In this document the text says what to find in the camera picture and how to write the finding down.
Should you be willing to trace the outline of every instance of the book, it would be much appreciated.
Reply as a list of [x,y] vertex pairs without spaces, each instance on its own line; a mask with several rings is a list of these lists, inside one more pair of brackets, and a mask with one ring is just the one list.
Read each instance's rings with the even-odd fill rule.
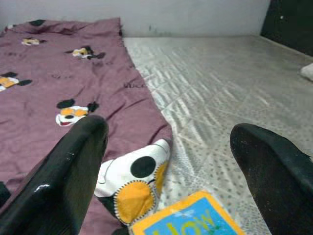
[[219,202],[198,191],[136,222],[133,235],[244,235]]

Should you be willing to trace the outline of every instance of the cartoon mouse face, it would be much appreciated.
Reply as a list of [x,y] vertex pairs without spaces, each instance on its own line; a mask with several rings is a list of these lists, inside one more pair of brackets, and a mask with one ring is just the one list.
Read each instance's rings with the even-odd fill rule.
[[24,38],[22,44],[25,46],[39,45],[40,43],[45,43],[46,40],[38,40],[35,38]]
[[98,55],[95,55],[90,46],[85,46],[85,47],[81,47],[80,49],[66,51],[65,53],[68,53],[68,54],[71,53],[74,57],[87,58],[89,60],[92,58],[102,59],[105,56],[104,52]]
[[160,139],[115,160],[102,163],[95,196],[114,202],[114,215],[130,225],[151,211],[160,196],[170,146]]
[[57,104],[60,113],[55,117],[55,121],[59,126],[70,126],[86,117],[89,113],[94,112],[99,105],[96,102],[88,104],[87,107],[74,105],[75,100],[63,100]]
[[17,75],[18,74],[14,72],[7,72],[0,75],[0,92],[3,92],[10,87],[13,87],[14,85],[25,86],[32,82],[32,80],[19,81],[15,78]]

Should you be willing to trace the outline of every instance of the white wall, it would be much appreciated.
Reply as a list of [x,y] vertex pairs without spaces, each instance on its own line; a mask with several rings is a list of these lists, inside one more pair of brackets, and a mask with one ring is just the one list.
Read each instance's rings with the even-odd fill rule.
[[126,36],[259,34],[270,0],[0,0],[0,28],[120,16]]

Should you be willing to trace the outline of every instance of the white mattress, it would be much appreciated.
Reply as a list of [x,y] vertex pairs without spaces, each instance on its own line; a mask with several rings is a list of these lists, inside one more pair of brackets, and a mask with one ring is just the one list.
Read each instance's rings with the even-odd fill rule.
[[256,124],[313,156],[311,57],[261,37],[126,38],[128,51],[173,127],[159,209],[206,189],[247,233],[270,234],[233,158],[234,125]]

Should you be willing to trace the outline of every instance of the purple blanket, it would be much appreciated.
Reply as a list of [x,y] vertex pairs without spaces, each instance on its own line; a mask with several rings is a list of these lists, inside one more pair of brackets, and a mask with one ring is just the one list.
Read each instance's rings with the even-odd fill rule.
[[14,191],[79,119],[110,129],[82,235],[111,235],[151,213],[172,130],[135,69],[120,19],[37,20],[0,38],[0,181]]

